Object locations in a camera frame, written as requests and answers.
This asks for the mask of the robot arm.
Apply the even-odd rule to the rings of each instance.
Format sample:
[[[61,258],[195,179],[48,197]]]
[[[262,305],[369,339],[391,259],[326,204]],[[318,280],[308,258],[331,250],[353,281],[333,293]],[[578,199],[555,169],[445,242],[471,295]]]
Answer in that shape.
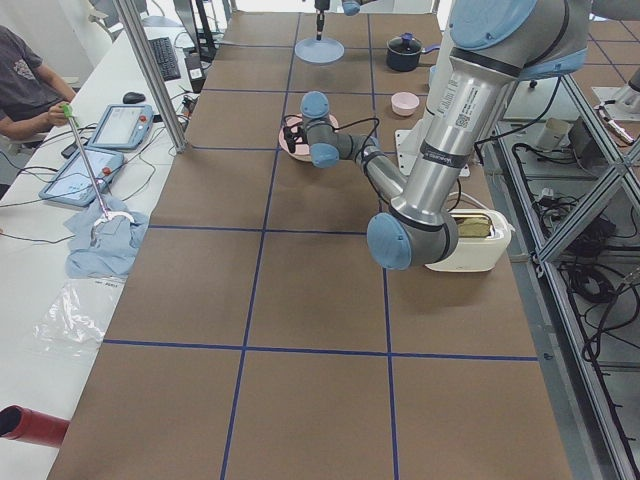
[[[375,0],[342,0],[341,5],[343,13],[347,16],[353,16],[360,12],[363,5],[374,2]],[[316,39],[321,40],[325,25],[325,12],[330,8],[330,0],[315,0],[314,8],[316,11]]]
[[[590,12],[588,1],[455,2],[448,26],[452,72],[409,175],[371,137],[337,132],[323,93],[303,96],[302,129],[313,165],[353,161],[387,204],[367,226],[367,245],[380,266],[405,270],[453,253],[458,228],[446,199],[500,92],[516,81],[579,69],[587,53]]]

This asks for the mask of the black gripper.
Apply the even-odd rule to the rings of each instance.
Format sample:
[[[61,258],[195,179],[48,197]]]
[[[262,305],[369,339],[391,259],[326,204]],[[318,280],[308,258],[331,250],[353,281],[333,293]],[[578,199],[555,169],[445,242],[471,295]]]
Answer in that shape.
[[[330,0],[314,0],[316,10],[316,41],[321,41],[324,31],[324,12],[330,9]]]
[[[303,120],[300,115],[286,115],[281,127],[281,147],[289,153],[299,153],[305,145]]]

